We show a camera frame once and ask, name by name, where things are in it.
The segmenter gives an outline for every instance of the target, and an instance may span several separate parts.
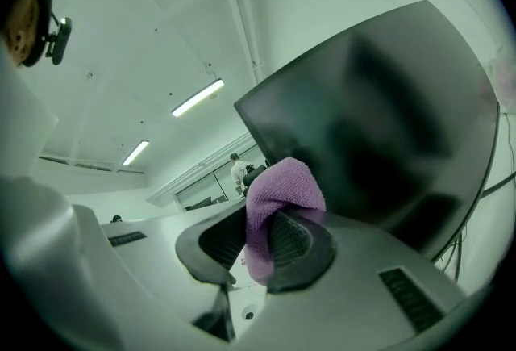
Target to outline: vent grille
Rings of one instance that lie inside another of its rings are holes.
[[[56,157],[48,157],[48,156],[40,156],[40,159],[43,159],[44,161],[53,161],[54,163],[60,163],[61,165],[68,165],[69,163],[65,159],[59,159]],[[111,169],[107,167],[102,166],[94,166],[94,165],[86,165],[84,163],[77,163],[75,165],[70,165],[74,167],[80,167],[83,169],[91,169],[91,170],[100,170],[102,172],[111,172]],[[125,169],[119,169],[117,170],[117,173],[137,173],[137,174],[144,174],[144,172],[140,172],[139,170],[125,170]]]
[[[130,244],[131,242],[134,242],[135,240],[140,240],[143,238],[146,238],[147,236],[144,235],[142,232],[131,232],[126,233],[125,235],[120,236],[112,236],[111,238],[107,238],[110,242],[111,246],[120,246],[121,244]]]
[[[405,313],[417,333],[438,322],[443,313],[400,269],[380,273],[380,279]]]
[[[274,268],[284,268],[310,249],[311,239],[308,232],[284,215],[275,215],[270,232],[268,245],[273,253]]]
[[[230,270],[245,245],[244,214],[230,215],[206,229],[199,237],[199,246],[227,270]]]

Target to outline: ceiling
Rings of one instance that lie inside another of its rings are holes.
[[[227,0],[53,0],[53,10],[73,21],[63,62],[23,72],[59,117],[45,155],[113,168],[147,139],[132,165],[146,171],[228,123],[244,129],[233,103],[252,79]],[[215,77],[217,97],[170,115]]]

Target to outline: ceiling light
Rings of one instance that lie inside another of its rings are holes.
[[[172,114],[175,115],[176,117],[179,117],[185,111],[187,111],[191,107],[195,106],[198,102],[200,102],[204,98],[213,94],[215,91],[220,89],[222,86],[224,86],[224,82],[220,78],[218,78],[217,80],[213,81],[211,84],[206,86],[201,91],[198,91],[196,94],[194,94],[192,97],[187,99],[185,102],[183,102],[181,105],[176,107],[174,110],[172,110]]]
[[[144,150],[148,145],[148,140],[142,140],[139,142],[138,146],[131,152],[131,154],[127,157],[127,159],[122,163],[123,166],[130,165],[131,162],[138,156],[142,150]]]

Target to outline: purple microfiber towel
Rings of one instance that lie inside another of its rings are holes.
[[[317,223],[326,210],[323,193],[310,169],[292,157],[265,170],[248,191],[244,253],[249,275],[261,285],[267,285],[274,268],[268,250],[267,218],[287,205],[305,208],[297,213]]]

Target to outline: monitor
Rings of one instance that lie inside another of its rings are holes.
[[[340,32],[235,108],[268,161],[310,167],[329,211],[384,228],[428,257],[471,213],[497,130],[484,70],[428,1]]]

